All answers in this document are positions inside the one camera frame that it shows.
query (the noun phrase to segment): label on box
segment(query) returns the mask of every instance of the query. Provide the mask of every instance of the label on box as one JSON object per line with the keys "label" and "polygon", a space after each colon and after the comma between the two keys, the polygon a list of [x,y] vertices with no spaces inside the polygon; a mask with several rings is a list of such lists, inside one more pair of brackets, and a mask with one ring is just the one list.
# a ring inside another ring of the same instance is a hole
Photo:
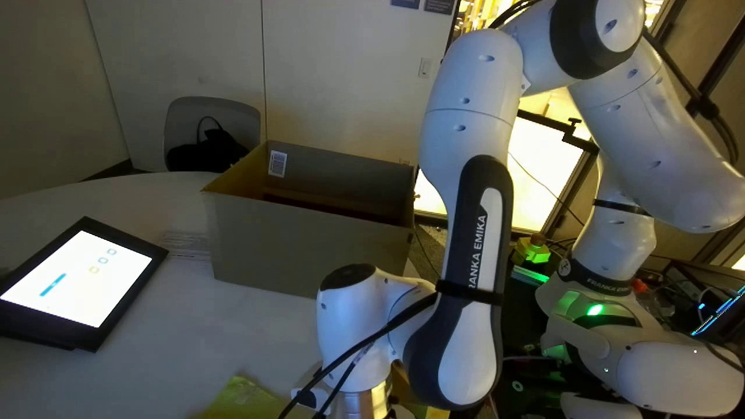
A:
{"label": "label on box", "polygon": [[270,151],[268,174],[270,174],[270,178],[285,178],[285,173],[286,173],[286,153],[272,150],[272,151]]}

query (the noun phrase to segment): tablet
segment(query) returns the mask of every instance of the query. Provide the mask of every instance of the tablet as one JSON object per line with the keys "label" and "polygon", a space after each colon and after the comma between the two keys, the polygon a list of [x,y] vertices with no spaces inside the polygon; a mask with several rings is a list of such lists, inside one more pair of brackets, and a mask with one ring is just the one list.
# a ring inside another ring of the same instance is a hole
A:
{"label": "tablet", "polygon": [[0,285],[0,333],[95,351],[165,256],[84,216]]}

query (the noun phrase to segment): tablet screen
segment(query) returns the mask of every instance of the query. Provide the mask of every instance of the tablet screen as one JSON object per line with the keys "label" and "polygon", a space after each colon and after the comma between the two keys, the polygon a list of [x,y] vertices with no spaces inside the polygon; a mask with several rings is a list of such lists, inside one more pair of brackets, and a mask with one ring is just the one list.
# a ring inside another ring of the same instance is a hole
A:
{"label": "tablet screen", "polygon": [[145,254],[80,231],[0,300],[101,329],[149,263]]}

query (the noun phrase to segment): table surface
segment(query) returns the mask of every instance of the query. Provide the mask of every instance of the table surface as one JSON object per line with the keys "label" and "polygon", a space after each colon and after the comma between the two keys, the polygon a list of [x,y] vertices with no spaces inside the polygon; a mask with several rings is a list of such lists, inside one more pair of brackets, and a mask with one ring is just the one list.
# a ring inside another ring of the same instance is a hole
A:
{"label": "table surface", "polygon": [[200,188],[214,174],[113,178],[0,200],[0,269],[80,216],[170,249],[95,351],[0,338],[0,416],[194,416],[230,375],[289,393],[319,362],[315,302],[216,283]]}

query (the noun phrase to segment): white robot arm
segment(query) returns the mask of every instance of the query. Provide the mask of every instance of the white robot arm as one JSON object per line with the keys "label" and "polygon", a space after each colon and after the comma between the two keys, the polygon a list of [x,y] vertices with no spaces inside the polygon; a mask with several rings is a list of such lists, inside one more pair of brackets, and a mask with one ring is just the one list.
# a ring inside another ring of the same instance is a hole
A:
{"label": "white robot arm", "polygon": [[[556,87],[570,87],[599,141],[606,178],[574,256],[538,291],[549,315],[548,343],[574,345],[583,363],[633,405],[689,415],[734,407],[744,375],[704,345],[662,331],[628,297],[632,274],[654,249],[652,216],[711,234],[745,212],[744,178],[683,112],[640,30],[640,0],[543,0],[504,30],[470,34],[449,46],[422,130],[422,170],[449,216],[439,288],[350,266],[333,272],[316,298],[329,384],[342,391],[347,416],[384,416],[384,402],[370,391],[397,362],[413,391],[445,411],[479,402],[496,384],[512,219],[509,141],[519,99]],[[597,302],[637,326],[583,326],[578,313]],[[662,368],[666,380],[702,382],[677,396],[658,393],[651,384],[659,380],[646,382],[654,378],[651,368]],[[694,393],[713,378],[724,378],[732,391]],[[584,413],[600,405],[580,400],[568,405]]]}

